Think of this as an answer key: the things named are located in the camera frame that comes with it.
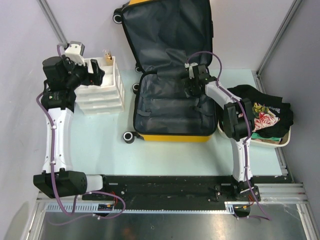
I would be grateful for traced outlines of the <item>small beige bottle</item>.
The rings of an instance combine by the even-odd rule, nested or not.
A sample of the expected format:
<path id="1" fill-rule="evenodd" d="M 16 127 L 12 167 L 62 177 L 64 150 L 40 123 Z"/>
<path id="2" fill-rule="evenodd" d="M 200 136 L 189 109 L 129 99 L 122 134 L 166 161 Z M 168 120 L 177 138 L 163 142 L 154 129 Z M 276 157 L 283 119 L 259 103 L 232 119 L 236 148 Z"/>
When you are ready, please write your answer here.
<path id="1" fill-rule="evenodd" d="M 104 59 L 105 59 L 106 65 L 112 66 L 113 65 L 113 56 L 112 56 L 111 51 L 109 49 L 104 49 L 103 54 L 104 54 Z"/>

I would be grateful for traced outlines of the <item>white plastic drawer organizer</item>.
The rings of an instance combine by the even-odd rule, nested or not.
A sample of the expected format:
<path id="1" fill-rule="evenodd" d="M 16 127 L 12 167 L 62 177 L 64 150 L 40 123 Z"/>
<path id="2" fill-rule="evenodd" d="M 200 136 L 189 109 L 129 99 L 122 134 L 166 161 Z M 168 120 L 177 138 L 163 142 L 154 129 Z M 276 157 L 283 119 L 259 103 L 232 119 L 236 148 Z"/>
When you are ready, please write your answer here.
<path id="1" fill-rule="evenodd" d="M 104 71 L 102 84 L 81 85 L 75 90 L 76 105 L 85 115 L 117 114 L 125 110 L 125 89 L 116 62 L 107 61 L 105 57 L 95 58 Z"/>

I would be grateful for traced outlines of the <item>yellow Pikachu hard-shell suitcase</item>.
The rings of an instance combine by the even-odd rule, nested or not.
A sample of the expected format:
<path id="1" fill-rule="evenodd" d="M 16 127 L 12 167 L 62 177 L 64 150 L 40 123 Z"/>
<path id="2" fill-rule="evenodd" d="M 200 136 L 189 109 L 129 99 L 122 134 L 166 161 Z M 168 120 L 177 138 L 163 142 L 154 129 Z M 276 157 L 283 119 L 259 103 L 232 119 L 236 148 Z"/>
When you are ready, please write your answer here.
<path id="1" fill-rule="evenodd" d="M 141 73 L 132 85 L 135 95 L 131 144 L 139 138 L 159 142 L 207 142 L 217 129 L 214 100 L 187 92 L 185 64 L 207 72 L 212 62 L 213 21 L 208 0 L 129 1 L 113 12 L 123 27 Z"/>

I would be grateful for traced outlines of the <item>green cloth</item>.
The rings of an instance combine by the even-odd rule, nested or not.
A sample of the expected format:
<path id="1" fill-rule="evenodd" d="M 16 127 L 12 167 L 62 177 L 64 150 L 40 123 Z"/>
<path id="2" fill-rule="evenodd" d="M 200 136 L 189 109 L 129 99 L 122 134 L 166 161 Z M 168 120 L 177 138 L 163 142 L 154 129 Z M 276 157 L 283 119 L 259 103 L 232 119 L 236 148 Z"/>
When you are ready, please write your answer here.
<path id="1" fill-rule="evenodd" d="M 280 141 L 282 138 L 281 137 L 265 137 L 265 136 L 261 136 L 259 135 L 257 132 L 253 132 L 251 135 L 252 139 L 262 139 L 262 140 L 271 140 L 271 141 Z"/>

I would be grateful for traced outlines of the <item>white plastic tray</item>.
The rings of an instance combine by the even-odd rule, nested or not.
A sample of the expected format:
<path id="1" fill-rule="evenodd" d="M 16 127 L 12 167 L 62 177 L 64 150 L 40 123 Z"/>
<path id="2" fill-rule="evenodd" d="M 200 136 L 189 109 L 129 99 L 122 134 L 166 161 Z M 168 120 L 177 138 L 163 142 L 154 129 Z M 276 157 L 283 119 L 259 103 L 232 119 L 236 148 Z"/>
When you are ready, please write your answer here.
<path id="1" fill-rule="evenodd" d="M 248 134 L 248 129 L 247 129 L 247 124 L 245 121 L 243 121 L 244 123 L 244 128 L 245 128 L 245 134 Z M 224 130 L 223 130 L 223 123 L 222 121 L 218 122 L 217 125 L 217 129 L 219 134 L 227 139 L 230 140 L 231 138 L 229 138 Z M 289 144 L 291 139 L 291 128 L 289 129 L 289 131 L 284 135 L 284 137 L 282 138 L 262 138 L 262 137 L 258 137 L 258 135 L 254 136 L 254 134 L 252 134 L 251 138 L 250 138 L 250 145 L 254 145 L 254 146 L 259 146 L 259 147 L 264 147 L 264 148 L 281 148 L 281 147 L 285 147 Z"/>

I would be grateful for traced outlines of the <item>black floral print t-shirt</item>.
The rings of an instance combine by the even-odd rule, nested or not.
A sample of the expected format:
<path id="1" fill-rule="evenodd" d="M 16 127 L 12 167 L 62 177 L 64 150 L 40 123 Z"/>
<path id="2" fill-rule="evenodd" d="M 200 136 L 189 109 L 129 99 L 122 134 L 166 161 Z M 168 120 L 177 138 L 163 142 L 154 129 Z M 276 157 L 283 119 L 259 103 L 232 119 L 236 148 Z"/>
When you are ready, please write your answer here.
<path id="1" fill-rule="evenodd" d="M 263 137 L 283 138 L 294 124 L 294 113 L 291 104 L 283 102 L 279 96 L 260 92 L 251 85 L 241 84 L 228 89 L 232 94 L 252 103 L 254 130 Z"/>

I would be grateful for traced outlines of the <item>pink patterned cloth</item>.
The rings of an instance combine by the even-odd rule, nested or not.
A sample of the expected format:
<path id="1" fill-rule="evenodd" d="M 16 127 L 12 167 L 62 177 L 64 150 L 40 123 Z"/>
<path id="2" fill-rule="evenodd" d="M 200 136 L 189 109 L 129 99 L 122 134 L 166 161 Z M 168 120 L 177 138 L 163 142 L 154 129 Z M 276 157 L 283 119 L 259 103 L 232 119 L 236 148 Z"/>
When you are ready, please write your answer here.
<path id="1" fill-rule="evenodd" d="M 282 139 L 280 141 L 273 141 L 273 140 L 267 140 L 267 139 L 257 139 L 258 142 L 268 144 L 268 145 L 278 145 L 281 143 Z"/>

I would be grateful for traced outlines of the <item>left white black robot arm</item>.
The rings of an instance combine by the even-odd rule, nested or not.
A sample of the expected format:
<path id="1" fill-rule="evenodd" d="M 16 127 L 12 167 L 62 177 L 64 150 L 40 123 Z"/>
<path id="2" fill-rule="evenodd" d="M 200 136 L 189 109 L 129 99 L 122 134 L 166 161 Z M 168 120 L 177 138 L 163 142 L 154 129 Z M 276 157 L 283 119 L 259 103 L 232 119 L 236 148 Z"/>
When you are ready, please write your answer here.
<path id="1" fill-rule="evenodd" d="M 51 199 L 93 191 L 98 199 L 105 200 L 111 188 L 103 183 L 103 177 L 74 171 L 71 160 L 75 90 L 81 85 L 100 86 L 105 72 L 96 59 L 77 63 L 65 55 L 45 59 L 42 69 L 46 80 L 36 101 L 45 114 L 46 153 L 42 172 L 33 176 L 33 184 Z"/>

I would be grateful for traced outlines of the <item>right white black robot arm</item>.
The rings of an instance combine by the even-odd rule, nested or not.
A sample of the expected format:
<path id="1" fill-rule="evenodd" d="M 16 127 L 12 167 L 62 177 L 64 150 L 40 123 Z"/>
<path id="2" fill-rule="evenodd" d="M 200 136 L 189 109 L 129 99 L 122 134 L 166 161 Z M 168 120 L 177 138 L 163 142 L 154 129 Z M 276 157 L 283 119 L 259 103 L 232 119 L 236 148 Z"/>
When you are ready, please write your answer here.
<path id="1" fill-rule="evenodd" d="M 255 129 L 252 103 L 231 93 L 218 78 L 210 75 L 204 64 L 185 63 L 184 67 L 188 74 L 183 80 L 186 94 L 206 95 L 223 109 L 222 127 L 230 139 L 233 156 L 230 194 L 235 200 L 242 201 L 254 187 L 249 153 Z"/>

